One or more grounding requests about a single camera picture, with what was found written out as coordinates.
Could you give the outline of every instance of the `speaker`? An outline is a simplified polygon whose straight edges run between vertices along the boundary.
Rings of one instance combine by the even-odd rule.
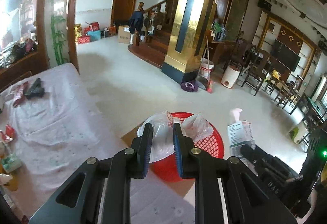
[[[324,55],[327,55],[327,46],[323,41],[318,42],[318,47],[321,49]]]
[[[267,2],[265,0],[259,0],[258,1],[258,7],[270,11],[271,10],[271,3],[269,3],[269,2]]]

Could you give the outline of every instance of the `metal screw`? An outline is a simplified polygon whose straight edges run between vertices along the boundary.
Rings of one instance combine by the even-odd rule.
[[[230,163],[237,164],[240,162],[240,160],[237,157],[230,157],[229,158]]]
[[[125,149],[124,152],[125,152],[126,155],[131,155],[131,154],[134,153],[134,149],[132,149],[132,148],[129,147],[129,148]]]
[[[96,163],[96,158],[95,157],[88,158],[86,160],[86,163],[92,165],[92,164]]]
[[[197,154],[200,154],[201,149],[199,149],[199,148],[197,148],[197,147],[194,147],[194,148],[191,149],[191,152],[192,152],[193,154],[197,155]]]

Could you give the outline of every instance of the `television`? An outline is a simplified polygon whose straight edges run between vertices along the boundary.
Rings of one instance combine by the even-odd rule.
[[[300,57],[294,51],[278,40],[275,40],[271,50],[271,55],[292,72],[295,71],[300,61]]]

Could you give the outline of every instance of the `red gift box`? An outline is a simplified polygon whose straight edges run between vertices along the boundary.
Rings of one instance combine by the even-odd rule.
[[[84,34],[87,34],[88,31],[91,31],[90,27],[84,29]]]
[[[90,36],[82,36],[78,38],[78,44],[88,43],[91,41]]]
[[[100,25],[98,22],[92,22],[90,28],[91,28],[91,31],[97,31],[97,30],[100,30]]]

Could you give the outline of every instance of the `white bedsheet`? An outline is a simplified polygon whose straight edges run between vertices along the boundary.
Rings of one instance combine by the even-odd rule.
[[[13,108],[17,84],[37,77],[43,98],[25,100]],[[72,64],[64,64],[20,81],[4,92],[0,129],[10,124],[17,136],[9,145],[23,161],[17,170],[19,187],[7,191],[22,214],[31,217],[88,157],[114,156],[125,143],[115,136],[87,93]],[[194,207],[162,183],[151,171],[145,180],[131,181],[132,223],[194,223]]]

